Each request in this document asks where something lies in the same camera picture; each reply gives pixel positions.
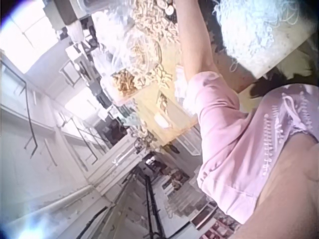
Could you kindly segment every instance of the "pink shirt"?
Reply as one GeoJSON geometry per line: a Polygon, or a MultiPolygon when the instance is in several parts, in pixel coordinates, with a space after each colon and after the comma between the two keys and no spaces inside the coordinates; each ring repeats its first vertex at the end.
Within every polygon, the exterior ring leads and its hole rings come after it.
{"type": "Polygon", "coordinates": [[[217,73],[199,73],[188,84],[187,97],[195,102],[202,137],[198,185],[242,224],[254,212],[288,137],[302,130],[319,139],[318,88],[307,87],[312,93],[302,84],[277,88],[246,114],[217,73]]]}

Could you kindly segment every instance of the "plastic bag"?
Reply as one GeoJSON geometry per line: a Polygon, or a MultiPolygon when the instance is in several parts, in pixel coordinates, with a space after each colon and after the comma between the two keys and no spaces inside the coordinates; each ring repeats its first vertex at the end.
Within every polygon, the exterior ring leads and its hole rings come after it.
{"type": "Polygon", "coordinates": [[[113,55],[109,51],[102,51],[99,48],[91,52],[94,66],[102,77],[110,76],[114,73],[112,67],[113,55]]]}
{"type": "Polygon", "coordinates": [[[136,28],[127,32],[114,54],[114,69],[126,68],[134,76],[145,75],[161,62],[160,45],[136,28]]]}
{"type": "Polygon", "coordinates": [[[193,117],[196,114],[194,101],[187,97],[187,81],[182,66],[176,66],[175,99],[184,111],[193,117]]]}
{"type": "Polygon", "coordinates": [[[106,9],[92,14],[92,20],[98,42],[114,54],[122,44],[126,32],[134,26],[134,21],[130,17],[131,1],[112,2],[106,9]]]}
{"type": "Polygon", "coordinates": [[[160,62],[159,44],[141,31],[133,28],[126,34],[125,39],[114,53],[111,65],[112,72],[128,70],[137,79],[137,81],[134,81],[136,90],[123,95],[116,88],[111,75],[102,78],[101,86],[107,92],[107,95],[110,96],[110,100],[117,106],[121,106],[141,88],[150,84],[150,81],[146,81],[146,74],[160,62]]]}

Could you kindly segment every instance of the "table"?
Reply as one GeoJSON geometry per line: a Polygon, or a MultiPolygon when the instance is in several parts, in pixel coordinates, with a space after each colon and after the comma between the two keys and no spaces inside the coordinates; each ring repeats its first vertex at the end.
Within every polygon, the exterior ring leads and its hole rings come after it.
{"type": "MultiPolygon", "coordinates": [[[[215,53],[216,46],[213,44],[214,62],[229,87],[239,93],[298,48],[314,33],[315,27],[316,23],[304,18],[300,18],[295,25],[281,24],[274,29],[273,45],[267,50],[260,51],[250,61],[239,62],[235,72],[229,72],[232,60],[224,53],[215,53]]],[[[181,65],[179,46],[164,42],[160,42],[160,46],[164,69],[173,75],[169,89],[159,88],[156,83],[153,83],[134,96],[138,104],[137,113],[146,122],[148,130],[158,139],[157,146],[167,144],[197,124],[197,118],[188,116],[174,97],[175,67],[181,65]],[[171,111],[174,113],[169,117],[162,114],[171,124],[171,128],[168,129],[162,129],[154,120],[155,114],[160,111],[156,106],[160,91],[171,101],[171,111]]]]}

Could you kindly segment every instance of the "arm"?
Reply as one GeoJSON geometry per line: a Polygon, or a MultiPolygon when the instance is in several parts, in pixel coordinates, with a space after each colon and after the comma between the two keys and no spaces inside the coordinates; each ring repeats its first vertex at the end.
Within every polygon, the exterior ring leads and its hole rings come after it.
{"type": "Polygon", "coordinates": [[[204,71],[218,72],[198,0],[175,0],[186,79],[204,71]]]}

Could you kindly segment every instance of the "person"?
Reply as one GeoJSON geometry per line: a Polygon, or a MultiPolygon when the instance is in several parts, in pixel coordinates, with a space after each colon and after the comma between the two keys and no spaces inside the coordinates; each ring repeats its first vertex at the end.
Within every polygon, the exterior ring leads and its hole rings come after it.
{"type": "Polygon", "coordinates": [[[244,224],[235,239],[318,238],[318,87],[279,87],[256,110],[240,112],[214,64],[198,0],[175,4],[202,137],[199,187],[244,224]]]}

